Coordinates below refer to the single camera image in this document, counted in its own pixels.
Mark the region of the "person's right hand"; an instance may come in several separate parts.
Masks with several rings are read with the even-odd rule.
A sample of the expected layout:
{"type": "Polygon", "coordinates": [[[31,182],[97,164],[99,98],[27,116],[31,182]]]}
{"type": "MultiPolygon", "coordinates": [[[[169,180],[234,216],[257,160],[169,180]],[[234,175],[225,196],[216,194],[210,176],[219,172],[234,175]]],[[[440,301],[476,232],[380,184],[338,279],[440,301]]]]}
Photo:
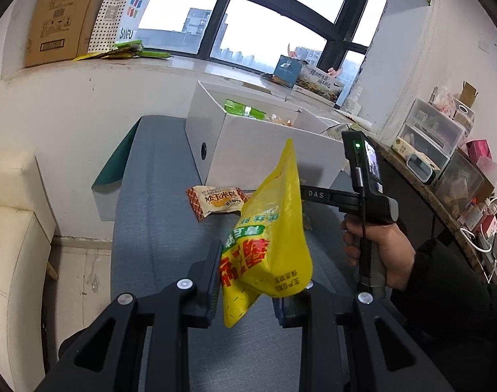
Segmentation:
{"type": "Polygon", "coordinates": [[[415,250],[397,224],[387,226],[365,225],[358,218],[346,215],[342,221],[344,252],[353,266],[360,262],[358,239],[366,234],[377,245],[380,259],[386,268],[389,287],[404,290],[415,261],[415,250]]]}

